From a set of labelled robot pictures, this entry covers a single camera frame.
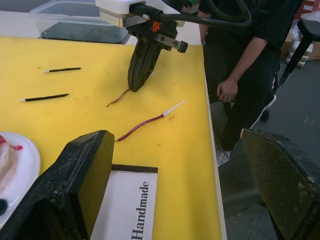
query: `plastic container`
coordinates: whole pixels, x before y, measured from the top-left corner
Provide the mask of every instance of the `plastic container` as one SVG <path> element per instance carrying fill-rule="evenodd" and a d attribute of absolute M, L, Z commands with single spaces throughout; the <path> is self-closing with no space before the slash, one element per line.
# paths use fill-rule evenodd
<path fill-rule="evenodd" d="M 100 20 L 94 0 L 52 0 L 30 11 L 41 38 L 125 44 L 125 28 Z"/>

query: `black shirt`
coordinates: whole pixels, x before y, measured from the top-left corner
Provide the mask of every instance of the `black shirt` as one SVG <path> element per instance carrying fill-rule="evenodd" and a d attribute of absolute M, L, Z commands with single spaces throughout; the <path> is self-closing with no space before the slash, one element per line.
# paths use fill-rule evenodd
<path fill-rule="evenodd" d="M 237 16 L 241 10 L 236 0 L 210 0 L 223 12 Z M 243 0 L 251 13 L 252 23 L 245 29 L 223 29 L 209 27 L 205 42 L 227 44 L 235 51 L 243 51 L 253 37 L 268 40 L 265 50 L 280 52 L 301 0 Z M 207 0 L 201 0 L 199 10 L 213 14 Z"/>

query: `person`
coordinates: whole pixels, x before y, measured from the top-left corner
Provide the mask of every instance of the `person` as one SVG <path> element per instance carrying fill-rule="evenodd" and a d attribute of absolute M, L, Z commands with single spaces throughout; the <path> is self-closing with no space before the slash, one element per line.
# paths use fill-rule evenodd
<path fill-rule="evenodd" d="M 241 15 L 236 0 L 210 0 L 226 14 Z M 204 68 L 210 103 L 233 102 L 221 137 L 215 143 L 218 164 L 229 160 L 241 130 L 251 128 L 276 100 L 272 89 L 280 70 L 281 46 L 301 0 L 244 0 L 252 22 L 243 29 L 200 25 Z M 199 17 L 214 18 L 207 0 Z"/>

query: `yellow table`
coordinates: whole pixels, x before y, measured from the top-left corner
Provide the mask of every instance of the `yellow table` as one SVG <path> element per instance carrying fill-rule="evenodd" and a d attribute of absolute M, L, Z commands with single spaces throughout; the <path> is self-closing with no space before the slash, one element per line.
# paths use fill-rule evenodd
<path fill-rule="evenodd" d="M 0 131 L 31 139 L 41 172 L 67 142 L 97 130 L 116 138 L 182 100 L 164 119 L 114 144 L 113 163 L 158 167 L 153 240 L 226 239 L 201 46 L 163 50 L 136 93 L 128 87 L 134 46 L 0 37 Z M 44 73 L 46 69 L 81 70 Z M 70 93 L 57 99 L 23 98 Z"/>

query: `black pants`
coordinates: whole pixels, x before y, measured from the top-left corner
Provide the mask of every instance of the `black pants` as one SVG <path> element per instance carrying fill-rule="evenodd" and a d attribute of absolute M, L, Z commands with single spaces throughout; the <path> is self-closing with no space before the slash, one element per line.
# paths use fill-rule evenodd
<path fill-rule="evenodd" d="M 204 68 L 210 103 L 217 102 L 218 84 L 227 79 L 242 52 L 223 43 L 211 42 L 203 46 Z M 275 73 L 280 70 L 280 54 L 263 50 L 238 81 L 231 116 L 227 120 L 221 146 L 231 151 L 238 143 L 241 130 L 251 128 L 264 108 L 274 99 L 272 92 Z"/>

